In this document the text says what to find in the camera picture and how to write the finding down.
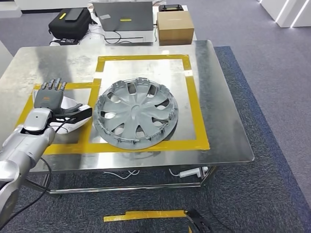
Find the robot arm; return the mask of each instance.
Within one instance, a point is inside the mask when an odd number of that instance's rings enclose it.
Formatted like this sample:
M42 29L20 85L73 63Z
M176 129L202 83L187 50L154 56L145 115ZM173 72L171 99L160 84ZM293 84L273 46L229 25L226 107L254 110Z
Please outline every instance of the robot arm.
M75 124L91 117L92 109L81 111L82 104L70 109L60 107L66 83L60 79L44 83L23 125L18 125L0 151L0 228L13 212L23 181L55 138L51 122Z

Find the stainless steel table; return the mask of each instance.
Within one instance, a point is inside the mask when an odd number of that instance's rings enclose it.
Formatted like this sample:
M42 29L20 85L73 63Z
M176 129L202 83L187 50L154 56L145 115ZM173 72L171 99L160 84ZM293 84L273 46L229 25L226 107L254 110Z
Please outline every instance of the stainless steel table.
M189 55L192 70L184 71L181 60L109 61L103 72L95 72L99 56L112 55ZM117 80L146 77L169 88L179 106L179 121L170 140L196 139L193 121L186 94L185 76L192 75L209 144L209 150L165 150L152 152L100 152L44 155L53 172L118 171L146 167L208 166L202 182L131 186L122 189L200 186L217 166L242 164L253 161L254 154L231 96L212 44L193 41L186 46L125 45L92 47L60 46L20 49L0 79L2 109L0 143L14 128L27 98L36 83L62 78L69 83L92 82L102 79L100 94ZM89 89L67 90L65 95L78 102L88 103ZM55 143L76 143L80 130L66 136L57 136ZM104 143L93 129L92 143ZM47 174L48 168L39 162L31 170ZM28 185L41 189L32 182ZM115 190L115 188L48 190L51 194Z

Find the metal table frame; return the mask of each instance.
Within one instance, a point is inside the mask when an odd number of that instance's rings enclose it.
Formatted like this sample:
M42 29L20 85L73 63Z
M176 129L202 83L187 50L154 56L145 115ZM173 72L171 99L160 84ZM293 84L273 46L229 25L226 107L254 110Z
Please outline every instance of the metal table frame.
M107 191L131 191L131 190L142 190L142 189L159 189L159 188L193 188L202 187L208 183L208 180L212 177L217 169L217 166L209 167L208 172L205 172L202 167L200 169L201 181L193 183L165 183L154 185L133 185L124 187L97 187L97 188L69 188L69 189L47 189L47 194L53 198L59 198L62 194L73 194L73 193L92 193L92 192L107 192ZM43 192L47 186L50 174L46 174L42 185L26 179L25 186L34 190Z

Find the cardboard box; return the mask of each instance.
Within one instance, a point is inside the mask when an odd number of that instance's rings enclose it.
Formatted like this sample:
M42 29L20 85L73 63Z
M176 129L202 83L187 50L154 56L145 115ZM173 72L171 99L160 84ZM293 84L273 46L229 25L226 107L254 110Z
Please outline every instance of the cardboard box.
M189 45L195 27L188 11L158 12L160 45Z

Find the blue carpet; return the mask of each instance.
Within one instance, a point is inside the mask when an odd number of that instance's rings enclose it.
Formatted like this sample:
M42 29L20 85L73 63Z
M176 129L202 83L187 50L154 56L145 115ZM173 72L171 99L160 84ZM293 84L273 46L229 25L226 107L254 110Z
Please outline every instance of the blue carpet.
M243 166L220 167L207 187L176 190L63 195L55 200L45 196L20 214L4 232L106 232L106 233L186 233L186 220L144 219L103 223L103 216L129 210L197 209L214 232L228 232L212 214L234 232L311 232L311 211L259 108L229 47L215 51L234 99L255 161ZM200 85L200 95L204 95ZM143 170L121 181L99 172L54 175L53 187L112 186L133 183L178 181L167 169ZM39 180L41 177L32 175ZM17 209L38 193L23 188Z

